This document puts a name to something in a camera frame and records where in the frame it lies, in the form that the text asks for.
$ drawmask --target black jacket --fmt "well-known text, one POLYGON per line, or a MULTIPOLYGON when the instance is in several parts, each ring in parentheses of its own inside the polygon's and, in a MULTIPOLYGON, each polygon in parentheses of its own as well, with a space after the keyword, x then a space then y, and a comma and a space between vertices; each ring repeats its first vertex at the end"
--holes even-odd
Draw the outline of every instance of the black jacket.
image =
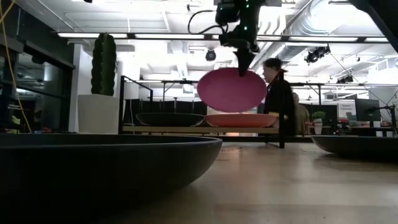
POLYGON ((280 84, 279 80, 275 80, 269 86, 268 90, 266 103, 264 105, 264 113, 280 113, 280 107, 282 106, 284 115, 288 117, 288 119, 286 119, 284 122, 285 134, 289 136, 296 135, 295 106, 290 83, 284 80, 280 84), (284 93, 283 101, 281 101, 279 98, 280 91, 283 91, 284 93))

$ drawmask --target yellow cable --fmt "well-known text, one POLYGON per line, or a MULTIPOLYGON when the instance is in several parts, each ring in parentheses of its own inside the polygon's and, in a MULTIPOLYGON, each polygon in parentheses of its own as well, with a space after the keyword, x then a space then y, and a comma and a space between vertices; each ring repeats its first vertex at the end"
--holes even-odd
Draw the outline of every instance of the yellow cable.
POLYGON ((29 122, 28 122, 28 120, 27 120, 27 118, 26 118, 26 115, 25 115, 25 112, 24 112, 24 108, 22 107, 21 100, 19 99, 19 94, 18 94, 18 91, 17 91, 17 83, 16 83, 16 81, 15 81, 14 70, 12 69, 11 58, 10 58, 10 52, 9 52, 9 49, 8 49, 7 35, 6 35, 6 26, 4 25, 4 21, 3 21, 4 18, 7 16, 7 13, 11 10, 11 7, 12 7, 14 4, 15 4, 15 0, 12 0, 12 2, 11 2, 11 4, 10 4, 10 6, 8 7, 7 11, 6 11, 6 12, 4 13, 4 15, 3 15, 3 13, 2 13, 2 7, 1 7, 1 0, 0 0, 0 16, 1 16, 0 23, 2 22, 2 32, 3 32, 3 34, 4 34, 4 42, 5 42, 5 44, 6 44, 6 53, 7 53, 8 65, 9 65, 9 67, 10 67, 10 72, 11 72, 11 77, 12 77, 12 84, 14 85, 14 88, 15 88, 15 91, 16 91, 17 100, 18 100, 18 103, 19 103, 19 107, 20 107, 21 112, 22 112, 22 115, 23 115, 23 117, 24 117, 24 119, 25 119, 27 128, 29 129, 29 132, 31 133, 32 130, 31 130, 30 125, 29 125, 29 122))

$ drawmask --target person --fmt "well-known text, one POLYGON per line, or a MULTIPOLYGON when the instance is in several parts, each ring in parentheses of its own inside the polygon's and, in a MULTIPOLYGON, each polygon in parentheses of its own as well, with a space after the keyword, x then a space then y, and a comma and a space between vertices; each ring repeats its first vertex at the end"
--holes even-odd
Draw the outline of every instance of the person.
MULTIPOLYGON (((294 136, 297 129, 292 88, 288 81, 283 80, 280 83, 279 77, 277 77, 279 72, 286 72, 282 69, 282 61, 278 58, 269 58, 263 62, 262 67, 264 69, 264 78, 269 84, 267 87, 268 94, 264 105, 264 113, 279 116, 280 107, 283 107, 285 134, 294 136), (284 101, 281 101, 279 98, 280 92, 284 93, 284 101)), ((274 127, 279 127, 279 119, 275 122, 274 127)))
POLYGON ((306 134, 305 123, 310 121, 310 113, 304 105, 299 104, 300 98, 297 93, 293 93, 294 106, 296 110, 296 128, 297 134, 306 134))

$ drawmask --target white planter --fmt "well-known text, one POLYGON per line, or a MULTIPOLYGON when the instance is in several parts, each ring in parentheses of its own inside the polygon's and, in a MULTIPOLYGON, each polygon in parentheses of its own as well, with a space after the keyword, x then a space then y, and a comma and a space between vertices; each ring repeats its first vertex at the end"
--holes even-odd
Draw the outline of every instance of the white planter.
POLYGON ((322 119, 313 120, 315 134, 322 134, 322 119))
POLYGON ((119 98, 78 95, 78 122, 81 134, 117 134, 119 98))

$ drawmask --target pink disc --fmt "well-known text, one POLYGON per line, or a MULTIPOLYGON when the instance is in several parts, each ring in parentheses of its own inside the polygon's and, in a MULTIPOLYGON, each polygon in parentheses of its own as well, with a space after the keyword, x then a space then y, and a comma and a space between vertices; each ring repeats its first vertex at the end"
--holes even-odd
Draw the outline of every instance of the pink disc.
POLYGON ((198 94, 209 107, 227 113, 240 113, 261 104, 267 95, 265 81, 238 68, 221 68, 207 73, 198 83, 198 94))

